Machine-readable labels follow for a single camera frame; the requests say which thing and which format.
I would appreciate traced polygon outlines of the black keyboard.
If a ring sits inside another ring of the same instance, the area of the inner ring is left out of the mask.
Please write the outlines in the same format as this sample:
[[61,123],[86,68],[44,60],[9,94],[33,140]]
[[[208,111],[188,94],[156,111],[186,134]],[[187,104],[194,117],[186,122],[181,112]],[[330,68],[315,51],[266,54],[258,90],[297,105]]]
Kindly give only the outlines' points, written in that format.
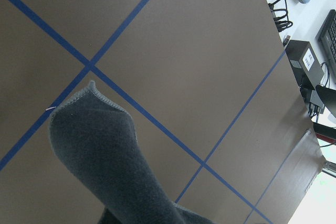
[[318,36],[322,49],[328,60],[331,70],[335,74],[335,9],[331,9],[320,28]]

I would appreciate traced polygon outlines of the black power adapter box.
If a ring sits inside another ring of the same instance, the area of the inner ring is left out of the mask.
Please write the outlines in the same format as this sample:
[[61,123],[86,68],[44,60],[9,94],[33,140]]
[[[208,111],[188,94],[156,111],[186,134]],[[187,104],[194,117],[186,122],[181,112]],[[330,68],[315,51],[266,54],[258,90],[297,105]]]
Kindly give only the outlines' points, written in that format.
[[308,41],[290,40],[285,48],[298,86],[314,90],[324,72]]

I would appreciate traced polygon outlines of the grey and blue towel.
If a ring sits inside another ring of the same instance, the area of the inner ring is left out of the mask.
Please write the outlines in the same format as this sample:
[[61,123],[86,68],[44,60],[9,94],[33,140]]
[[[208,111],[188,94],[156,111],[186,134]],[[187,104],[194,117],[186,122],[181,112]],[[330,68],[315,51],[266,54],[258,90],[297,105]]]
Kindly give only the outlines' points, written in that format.
[[100,223],[208,223],[168,198],[141,153],[131,115],[94,81],[55,108],[48,136],[59,160],[104,204]]

